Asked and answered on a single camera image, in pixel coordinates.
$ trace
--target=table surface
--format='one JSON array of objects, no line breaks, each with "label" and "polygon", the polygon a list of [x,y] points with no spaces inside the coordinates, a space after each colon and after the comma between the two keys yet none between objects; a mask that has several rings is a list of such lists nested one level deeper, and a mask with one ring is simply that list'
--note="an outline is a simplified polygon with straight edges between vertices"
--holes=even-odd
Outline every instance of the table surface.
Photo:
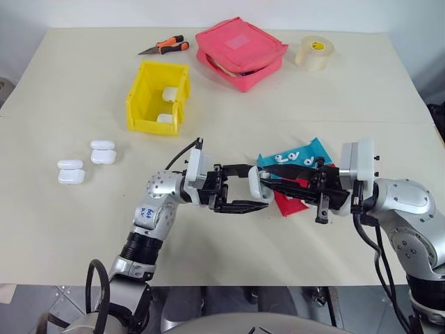
[{"label": "table surface", "polygon": [[[50,29],[0,109],[0,283],[83,285],[92,258],[111,265],[147,179],[186,144],[204,138],[213,163],[254,164],[318,136],[339,161],[341,144],[371,137],[382,177],[424,184],[445,210],[445,151],[424,103],[384,34],[317,33],[336,51],[323,72],[293,63],[313,32],[271,31],[289,43],[282,69],[240,93],[200,64],[198,29]],[[191,49],[137,56],[184,34]],[[130,132],[127,93],[143,59],[190,65],[191,96],[178,137]],[[89,142],[116,142],[111,166],[90,163]],[[86,180],[57,182],[56,162],[82,159]],[[229,199],[249,198],[245,180]],[[283,218],[275,204],[246,215],[182,205],[153,285],[377,285],[373,251],[351,217]],[[396,283],[405,273],[388,248]]]}]

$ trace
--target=yellow plastic bin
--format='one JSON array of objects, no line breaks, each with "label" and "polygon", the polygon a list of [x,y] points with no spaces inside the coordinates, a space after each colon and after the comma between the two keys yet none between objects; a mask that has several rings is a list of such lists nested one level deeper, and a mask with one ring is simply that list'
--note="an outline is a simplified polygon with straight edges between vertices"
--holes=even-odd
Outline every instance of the yellow plastic bin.
[{"label": "yellow plastic bin", "polygon": [[[162,98],[162,92],[168,86],[178,88],[174,102]],[[177,136],[178,123],[183,122],[184,105],[189,94],[187,65],[143,61],[126,101],[128,128]],[[171,114],[172,123],[157,122],[160,113]]]}]

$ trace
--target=orange handle pliers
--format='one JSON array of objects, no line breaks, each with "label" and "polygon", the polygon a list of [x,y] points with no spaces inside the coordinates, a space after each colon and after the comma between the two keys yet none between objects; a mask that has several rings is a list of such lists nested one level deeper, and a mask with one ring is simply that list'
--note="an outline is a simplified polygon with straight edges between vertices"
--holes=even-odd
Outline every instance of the orange handle pliers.
[{"label": "orange handle pliers", "polygon": [[188,42],[184,42],[183,35],[178,35],[170,37],[163,42],[158,42],[155,47],[150,47],[139,54],[166,54],[167,52],[184,51],[188,47]]}]

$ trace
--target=white wall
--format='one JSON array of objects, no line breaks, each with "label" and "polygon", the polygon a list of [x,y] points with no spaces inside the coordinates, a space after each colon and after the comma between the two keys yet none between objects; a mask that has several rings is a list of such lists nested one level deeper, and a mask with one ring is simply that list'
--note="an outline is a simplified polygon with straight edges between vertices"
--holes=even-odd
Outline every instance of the white wall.
[{"label": "white wall", "polygon": [[206,27],[234,16],[265,29],[387,32],[421,94],[441,98],[444,0],[0,0],[0,76],[19,80],[49,26]]}]

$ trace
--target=tape roll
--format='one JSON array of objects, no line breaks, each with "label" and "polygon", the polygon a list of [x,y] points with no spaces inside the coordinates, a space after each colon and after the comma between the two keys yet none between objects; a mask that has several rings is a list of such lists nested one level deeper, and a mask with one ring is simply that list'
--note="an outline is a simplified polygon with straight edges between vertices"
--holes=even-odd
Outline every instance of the tape roll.
[{"label": "tape roll", "polygon": [[309,72],[323,70],[329,57],[334,52],[334,45],[320,36],[303,38],[295,57],[295,64]]}]

